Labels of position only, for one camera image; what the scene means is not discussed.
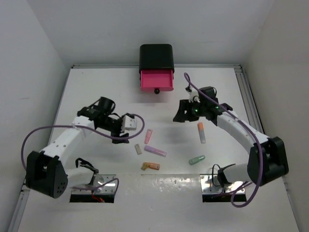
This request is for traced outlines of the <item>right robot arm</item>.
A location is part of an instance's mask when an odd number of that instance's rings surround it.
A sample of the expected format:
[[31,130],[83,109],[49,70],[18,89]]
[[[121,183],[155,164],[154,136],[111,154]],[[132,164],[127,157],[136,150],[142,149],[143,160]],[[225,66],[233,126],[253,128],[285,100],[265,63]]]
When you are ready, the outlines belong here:
[[263,186],[289,173],[285,145],[281,138],[271,138],[240,120],[230,105],[218,102],[214,87],[203,87],[198,91],[186,87],[185,90],[189,98],[180,100],[173,121],[193,122],[204,117],[230,134],[249,155],[245,164],[221,167],[214,181],[216,184],[223,188],[242,181]]

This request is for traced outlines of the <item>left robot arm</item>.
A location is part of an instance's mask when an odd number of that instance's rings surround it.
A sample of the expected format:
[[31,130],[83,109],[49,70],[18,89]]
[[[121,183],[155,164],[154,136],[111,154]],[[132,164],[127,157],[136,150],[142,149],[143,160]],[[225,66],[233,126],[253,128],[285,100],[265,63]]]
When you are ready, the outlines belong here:
[[65,165],[77,146],[97,129],[109,131],[114,144],[128,143],[127,131],[136,129],[135,117],[125,114],[112,118],[114,109],[113,100],[100,97],[78,111],[72,124],[50,145],[40,152],[32,151],[27,157],[26,186],[54,199],[66,188],[93,187],[98,169],[91,163],[78,158],[74,169],[66,170]]

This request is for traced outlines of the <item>pink top drawer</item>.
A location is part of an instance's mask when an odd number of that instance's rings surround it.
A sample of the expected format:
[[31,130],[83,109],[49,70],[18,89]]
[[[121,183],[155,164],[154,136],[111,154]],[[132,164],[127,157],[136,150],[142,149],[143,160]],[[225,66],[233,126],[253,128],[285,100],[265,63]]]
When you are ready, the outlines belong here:
[[140,89],[143,92],[173,91],[173,70],[142,70],[140,73]]

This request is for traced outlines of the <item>orange cap white highlighter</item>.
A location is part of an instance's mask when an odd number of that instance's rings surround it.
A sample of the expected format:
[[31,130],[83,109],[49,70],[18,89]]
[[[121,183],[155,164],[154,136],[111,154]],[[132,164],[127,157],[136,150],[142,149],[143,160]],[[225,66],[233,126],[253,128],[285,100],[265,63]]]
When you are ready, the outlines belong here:
[[198,133],[199,133],[199,137],[200,137],[200,142],[202,144],[205,144],[206,143],[206,137],[205,137],[203,123],[202,122],[198,122],[197,128],[198,128]]

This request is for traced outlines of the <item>purple pink highlighter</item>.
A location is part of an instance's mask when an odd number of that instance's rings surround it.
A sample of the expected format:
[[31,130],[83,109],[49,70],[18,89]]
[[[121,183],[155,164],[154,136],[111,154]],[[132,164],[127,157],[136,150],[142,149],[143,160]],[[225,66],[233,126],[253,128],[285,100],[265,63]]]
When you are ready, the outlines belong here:
[[144,150],[147,151],[147,152],[150,152],[150,153],[162,156],[162,157],[166,157],[167,156],[167,152],[162,151],[162,150],[157,149],[157,148],[154,148],[154,147],[151,147],[149,145],[145,145],[144,146]]

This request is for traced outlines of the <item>grey beige eraser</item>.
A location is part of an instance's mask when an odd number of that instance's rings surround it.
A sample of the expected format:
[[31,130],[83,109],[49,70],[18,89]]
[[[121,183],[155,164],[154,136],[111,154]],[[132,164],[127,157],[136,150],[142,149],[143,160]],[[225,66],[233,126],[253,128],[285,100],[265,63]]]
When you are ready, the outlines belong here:
[[136,152],[137,152],[137,154],[138,154],[138,155],[142,154],[142,150],[141,150],[141,148],[140,148],[140,145],[139,145],[139,144],[135,144],[135,145],[134,145],[134,147],[135,147]]

